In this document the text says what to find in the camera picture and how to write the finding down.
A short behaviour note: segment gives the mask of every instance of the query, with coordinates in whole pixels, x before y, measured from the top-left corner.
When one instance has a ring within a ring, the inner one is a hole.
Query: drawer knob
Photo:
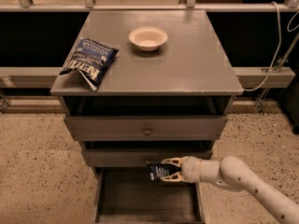
[[[144,135],[151,135],[150,127],[146,127],[146,128],[143,130],[143,134],[144,134]]]

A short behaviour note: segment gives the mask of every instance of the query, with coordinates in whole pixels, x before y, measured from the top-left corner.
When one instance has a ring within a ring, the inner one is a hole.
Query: white bowl
[[[143,51],[154,51],[167,39],[167,33],[156,27],[140,27],[129,34],[129,40]]]

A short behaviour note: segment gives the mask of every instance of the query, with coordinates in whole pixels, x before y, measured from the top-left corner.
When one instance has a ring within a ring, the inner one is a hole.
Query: cable
[[[275,6],[275,8],[277,9],[277,14],[278,14],[278,34],[279,34],[278,47],[277,47],[277,50],[276,50],[276,52],[275,52],[275,54],[274,54],[274,56],[273,56],[272,62],[271,62],[271,64],[270,64],[270,66],[269,66],[269,70],[268,70],[268,72],[267,72],[267,75],[265,76],[265,78],[263,79],[263,81],[261,82],[261,84],[258,85],[256,88],[253,88],[253,89],[244,89],[244,88],[243,88],[244,91],[256,91],[256,90],[258,90],[258,89],[260,89],[260,88],[262,87],[262,85],[265,83],[265,81],[268,79],[268,77],[269,77],[269,75],[270,75],[270,73],[271,73],[271,68],[272,68],[273,65],[274,65],[274,61],[275,61],[275,59],[276,59],[276,57],[277,57],[277,55],[278,55],[278,51],[279,51],[279,49],[280,49],[280,45],[281,45],[281,27],[280,27],[280,13],[279,13],[279,7],[278,7],[278,4],[277,4],[276,2],[272,2],[271,4]]]
[[[295,30],[299,27],[299,24],[298,24],[296,27],[294,27],[294,28],[292,28],[292,29],[290,30],[290,25],[291,25],[293,19],[298,15],[298,13],[299,13],[299,11],[297,11],[296,14],[292,16],[292,18],[290,19],[290,21],[289,21],[289,23],[288,23],[287,30],[288,30],[289,33],[295,31]]]

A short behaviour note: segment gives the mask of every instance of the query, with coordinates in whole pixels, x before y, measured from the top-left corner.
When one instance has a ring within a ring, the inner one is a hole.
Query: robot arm
[[[279,223],[299,223],[299,205],[264,183],[237,157],[228,156],[222,161],[183,157],[163,160],[162,163],[173,164],[181,168],[181,172],[161,177],[163,181],[207,182],[222,189],[245,190]]]

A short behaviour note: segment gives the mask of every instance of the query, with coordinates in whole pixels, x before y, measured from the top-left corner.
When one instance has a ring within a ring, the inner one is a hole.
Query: terrazzo floor
[[[234,105],[213,160],[242,159],[299,203],[299,135],[278,106]],[[63,114],[0,115],[0,223],[92,223],[97,181]],[[276,223],[245,191],[201,185],[207,224]]]

